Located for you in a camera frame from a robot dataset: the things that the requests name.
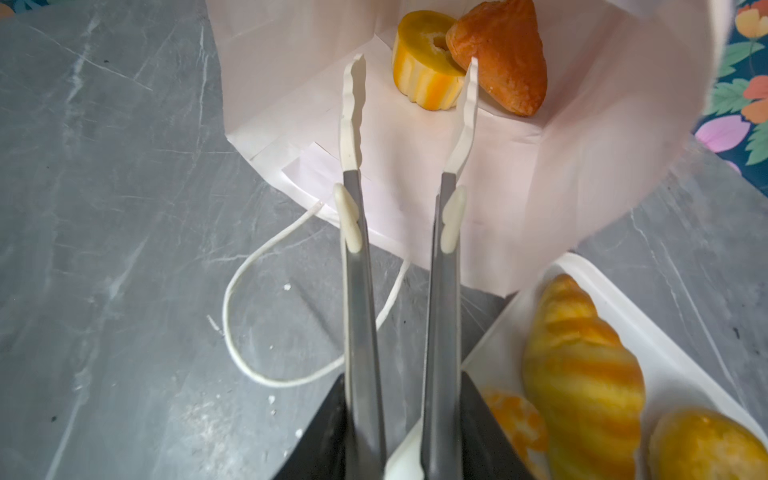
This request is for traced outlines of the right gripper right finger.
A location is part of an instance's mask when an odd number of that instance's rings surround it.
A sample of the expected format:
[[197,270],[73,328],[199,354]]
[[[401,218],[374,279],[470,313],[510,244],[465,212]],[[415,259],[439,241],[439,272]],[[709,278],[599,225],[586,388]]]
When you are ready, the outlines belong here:
[[460,428],[464,479],[533,479],[471,377],[463,372]]

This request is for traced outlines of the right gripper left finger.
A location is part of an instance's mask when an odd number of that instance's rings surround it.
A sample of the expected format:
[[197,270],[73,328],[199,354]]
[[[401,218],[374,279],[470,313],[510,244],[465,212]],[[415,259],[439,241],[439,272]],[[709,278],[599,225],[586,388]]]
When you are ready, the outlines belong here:
[[347,407],[344,375],[337,377],[274,480],[345,478]]

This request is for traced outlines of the yellow fake ring bread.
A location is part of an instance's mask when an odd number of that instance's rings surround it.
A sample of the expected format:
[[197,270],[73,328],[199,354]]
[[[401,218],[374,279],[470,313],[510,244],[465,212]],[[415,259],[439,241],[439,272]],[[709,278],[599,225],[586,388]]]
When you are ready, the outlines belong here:
[[481,394],[525,466],[536,479],[548,479],[549,475],[530,457],[531,452],[545,454],[549,443],[545,421],[535,406],[522,396],[501,390],[486,389]]

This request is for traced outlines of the yellow fake croissant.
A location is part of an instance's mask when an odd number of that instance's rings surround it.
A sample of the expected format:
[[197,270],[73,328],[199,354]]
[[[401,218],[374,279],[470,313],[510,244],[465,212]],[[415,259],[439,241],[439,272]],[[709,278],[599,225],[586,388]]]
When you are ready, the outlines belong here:
[[633,479],[646,393],[636,356],[569,275],[541,294],[522,362],[555,479]]

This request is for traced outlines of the yellow fake bagel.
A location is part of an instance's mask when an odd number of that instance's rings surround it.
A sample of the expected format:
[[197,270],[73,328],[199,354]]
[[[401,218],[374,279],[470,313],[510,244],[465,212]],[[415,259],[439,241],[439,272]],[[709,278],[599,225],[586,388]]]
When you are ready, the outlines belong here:
[[765,479],[767,449],[751,431],[704,408],[670,412],[648,445],[653,479]]

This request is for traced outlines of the red white paper bag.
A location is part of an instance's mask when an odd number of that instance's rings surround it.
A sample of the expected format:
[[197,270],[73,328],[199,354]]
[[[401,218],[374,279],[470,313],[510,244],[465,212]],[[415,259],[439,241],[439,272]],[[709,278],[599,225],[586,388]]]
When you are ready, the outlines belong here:
[[467,200],[461,282],[518,291],[665,177],[702,113],[730,1],[539,1],[541,108],[505,112],[459,73],[444,111],[393,79],[399,21],[468,1],[211,1],[225,134],[272,187],[330,222],[334,186],[361,175],[373,245],[430,263],[441,178]]

